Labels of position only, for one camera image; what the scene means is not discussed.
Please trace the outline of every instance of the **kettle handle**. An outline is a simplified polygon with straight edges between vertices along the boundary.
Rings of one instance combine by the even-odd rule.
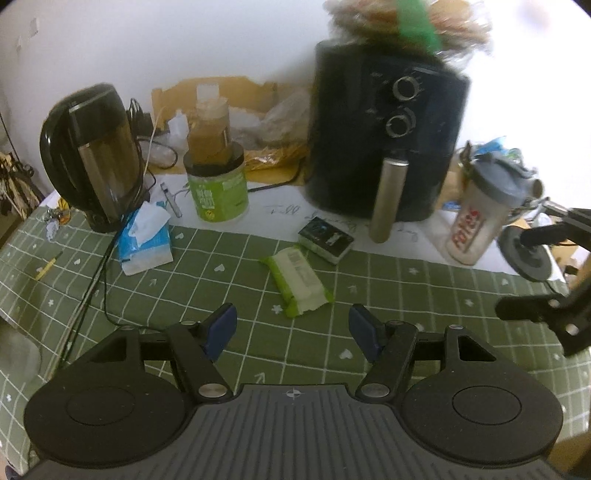
[[[56,105],[41,128],[41,161],[59,194],[80,210],[99,206],[78,150],[69,135],[69,115],[65,102]]]

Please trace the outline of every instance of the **air fryer knob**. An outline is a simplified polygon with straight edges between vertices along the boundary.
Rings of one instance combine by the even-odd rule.
[[[408,102],[418,95],[420,85],[415,78],[404,76],[400,77],[392,85],[392,94],[401,102]]]
[[[396,111],[386,121],[386,134],[390,138],[400,138],[408,135],[414,128],[414,117],[408,110]]]

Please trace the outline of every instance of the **black kettle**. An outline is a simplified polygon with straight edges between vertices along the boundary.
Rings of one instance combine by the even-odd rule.
[[[53,186],[85,213],[94,231],[117,231],[123,216],[144,200],[144,163],[112,85],[100,83],[61,100],[43,123],[39,147]]]

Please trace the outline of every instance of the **tissue pack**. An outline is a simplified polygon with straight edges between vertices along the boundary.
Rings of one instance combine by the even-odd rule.
[[[157,205],[164,208],[164,202],[158,202]],[[173,255],[170,251],[170,234],[168,225],[164,225],[156,235],[150,240],[138,246],[134,236],[129,235],[129,231],[134,225],[135,217],[138,214],[136,210],[119,237],[118,251],[121,268],[125,275],[135,275],[136,273],[149,270],[173,261]]]

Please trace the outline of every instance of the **ribbed gray surface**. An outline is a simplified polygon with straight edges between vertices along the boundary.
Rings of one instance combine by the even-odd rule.
[[[287,395],[293,390],[300,395]],[[541,460],[473,469],[416,445],[389,407],[358,402],[341,385],[247,385],[238,398],[198,409],[171,445],[104,470],[42,462],[27,480],[553,480]]]

